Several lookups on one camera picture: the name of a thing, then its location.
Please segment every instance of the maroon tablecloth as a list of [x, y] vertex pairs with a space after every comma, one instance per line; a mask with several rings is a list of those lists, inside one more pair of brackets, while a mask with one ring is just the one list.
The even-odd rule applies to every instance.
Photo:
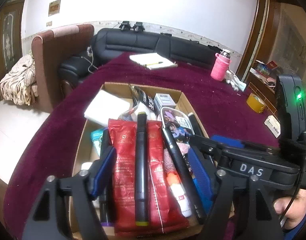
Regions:
[[[125, 82], [184, 92], [209, 136], [214, 134], [277, 146], [264, 125], [267, 112], [255, 113], [246, 104], [250, 91], [235, 92], [231, 85], [210, 77], [210, 71], [179, 62], [177, 68], [147, 70], [124, 53], [92, 74], [67, 97], [37, 131], [8, 184], [4, 218], [11, 234], [21, 239], [31, 206], [49, 175], [72, 175], [84, 111], [104, 82]], [[228, 227], [227, 239], [232, 226]]]

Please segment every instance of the notebook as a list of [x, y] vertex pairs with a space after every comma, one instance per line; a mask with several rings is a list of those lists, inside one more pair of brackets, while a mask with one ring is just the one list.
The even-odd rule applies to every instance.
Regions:
[[171, 62], [167, 58], [164, 58], [157, 53], [130, 55], [130, 60], [148, 69], [177, 67], [175, 62]]
[[130, 105], [129, 102], [100, 90], [84, 112], [84, 117], [107, 127], [110, 118], [118, 119]]

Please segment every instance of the door panel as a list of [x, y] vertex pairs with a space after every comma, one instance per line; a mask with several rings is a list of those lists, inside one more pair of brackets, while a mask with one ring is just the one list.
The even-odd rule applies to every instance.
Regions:
[[22, 57], [22, 11], [23, 3], [20, 2], [4, 6], [0, 12], [0, 80]]

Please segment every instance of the white bottle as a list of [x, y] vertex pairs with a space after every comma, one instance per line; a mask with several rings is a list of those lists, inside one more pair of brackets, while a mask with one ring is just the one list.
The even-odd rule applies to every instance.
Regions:
[[179, 203], [182, 215], [186, 218], [192, 215], [188, 197], [186, 196], [180, 179], [177, 174], [169, 172], [167, 174], [166, 180], [170, 186], [170, 189]]

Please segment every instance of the human hand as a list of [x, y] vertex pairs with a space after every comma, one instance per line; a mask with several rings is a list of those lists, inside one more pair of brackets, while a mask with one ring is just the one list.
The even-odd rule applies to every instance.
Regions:
[[[281, 215], [289, 204], [291, 197], [279, 198], [274, 202], [274, 209]], [[289, 210], [285, 214], [287, 220], [284, 224], [285, 229], [293, 229], [303, 220], [306, 215], [306, 190], [300, 189]]]

